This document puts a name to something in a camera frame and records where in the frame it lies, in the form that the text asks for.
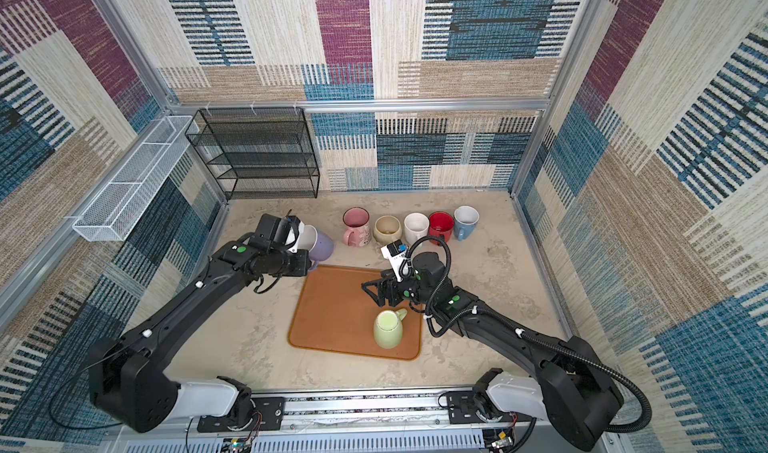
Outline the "red mug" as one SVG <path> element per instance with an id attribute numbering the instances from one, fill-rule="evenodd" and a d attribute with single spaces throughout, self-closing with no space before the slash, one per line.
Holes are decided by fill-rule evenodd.
<path id="1" fill-rule="evenodd" d="M 430 237 L 440 238 L 444 242 L 450 240 L 455 224 L 452 215 L 447 212 L 437 211 L 429 215 L 428 221 L 428 235 Z"/>

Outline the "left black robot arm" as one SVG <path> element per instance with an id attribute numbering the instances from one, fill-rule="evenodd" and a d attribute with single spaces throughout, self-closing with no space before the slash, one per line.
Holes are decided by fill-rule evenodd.
<path id="1" fill-rule="evenodd" d="M 309 253 L 297 247 L 299 219 L 261 216 L 257 228 L 219 248 L 201 273 L 138 326 L 88 350 L 89 400 L 138 433 L 183 417 L 212 417 L 234 431 L 255 420 L 252 390 L 229 377 L 174 380 L 164 373 L 185 342 L 231 297 L 266 277 L 305 277 Z"/>

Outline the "purple mug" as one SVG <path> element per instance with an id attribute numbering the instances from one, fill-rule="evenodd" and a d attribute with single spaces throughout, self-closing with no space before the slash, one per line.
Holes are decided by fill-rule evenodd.
<path id="1" fill-rule="evenodd" d="M 311 263 L 309 271 L 312 272 L 332 256 L 335 243 L 315 226 L 305 224 L 303 231 L 299 234 L 296 247 L 308 251 Z"/>

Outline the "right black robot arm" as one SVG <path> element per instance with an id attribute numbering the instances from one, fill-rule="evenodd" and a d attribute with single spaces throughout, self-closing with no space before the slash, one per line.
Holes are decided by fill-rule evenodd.
<path id="1" fill-rule="evenodd" d="M 517 382 L 500 368 L 473 386 L 475 415 L 498 422 L 511 414 L 545 418 L 571 445 L 588 451 L 606 432 L 624 398 L 613 377 L 584 340 L 540 334 L 493 310 L 478 296 L 454 285 L 434 252 L 417 255 L 405 273 L 385 270 L 362 290 L 380 307 L 421 305 L 425 317 L 461 337 L 478 341 L 520 366 Z"/>

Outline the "blue polka dot mug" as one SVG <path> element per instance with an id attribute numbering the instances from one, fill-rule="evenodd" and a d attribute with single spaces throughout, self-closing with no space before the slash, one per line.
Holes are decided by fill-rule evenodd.
<path id="1" fill-rule="evenodd" d="M 475 208 L 468 205 L 462 205 L 454 211 L 453 217 L 454 235 L 458 241 L 464 241 L 476 228 L 480 219 L 480 214 Z"/>

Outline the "beige speckled mug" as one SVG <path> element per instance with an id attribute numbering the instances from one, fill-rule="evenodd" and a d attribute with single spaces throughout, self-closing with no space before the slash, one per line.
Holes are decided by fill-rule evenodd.
<path id="1" fill-rule="evenodd" d="M 400 220 L 392 215 L 379 217 L 374 223 L 374 239 L 381 246 L 386 246 L 402 237 L 402 225 Z"/>

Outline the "light green mug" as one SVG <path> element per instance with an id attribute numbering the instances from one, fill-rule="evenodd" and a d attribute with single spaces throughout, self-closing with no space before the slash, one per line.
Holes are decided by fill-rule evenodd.
<path id="1" fill-rule="evenodd" d="M 407 316 L 405 309 L 385 310 L 379 313 L 373 325 L 373 337 L 383 349 L 397 347 L 403 337 L 403 320 Z"/>

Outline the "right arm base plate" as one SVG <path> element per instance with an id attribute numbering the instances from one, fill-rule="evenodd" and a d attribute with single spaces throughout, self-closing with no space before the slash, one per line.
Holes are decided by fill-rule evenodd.
<path id="1" fill-rule="evenodd" d="M 511 424 L 514 417 L 511 413 L 488 417 L 481 413 L 476 406 L 471 391 L 446 391 L 437 398 L 440 408 L 447 411 L 449 423 L 458 424 Z"/>

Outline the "pink patterned mug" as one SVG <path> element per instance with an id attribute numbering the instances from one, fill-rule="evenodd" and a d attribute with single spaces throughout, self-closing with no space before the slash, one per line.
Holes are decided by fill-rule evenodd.
<path id="1" fill-rule="evenodd" d="M 345 232 L 343 243 L 350 247 L 362 248 L 371 241 L 370 214 L 361 207 L 348 209 L 343 215 Z"/>

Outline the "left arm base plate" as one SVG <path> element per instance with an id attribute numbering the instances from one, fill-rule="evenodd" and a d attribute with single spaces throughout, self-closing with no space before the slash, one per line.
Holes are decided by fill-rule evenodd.
<path id="1" fill-rule="evenodd" d="M 203 416 L 197 423 L 198 433 L 254 433 L 259 431 L 277 431 L 281 428 L 285 397 L 252 397 L 252 406 L 246 416 L 246 423 L 238 426 L 235 419 L 229 417 Z"/>

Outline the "white mug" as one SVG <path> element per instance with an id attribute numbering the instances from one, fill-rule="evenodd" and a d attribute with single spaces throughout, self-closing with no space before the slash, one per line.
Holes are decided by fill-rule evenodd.
<path id="1" fill-rule="evenodd" d="M 404 221 L 404 239 L 408 246 L 412 246 L 417 240 L 425 237 L 429 232 L 429 218 L 422 213 L 410 213 Z"/>

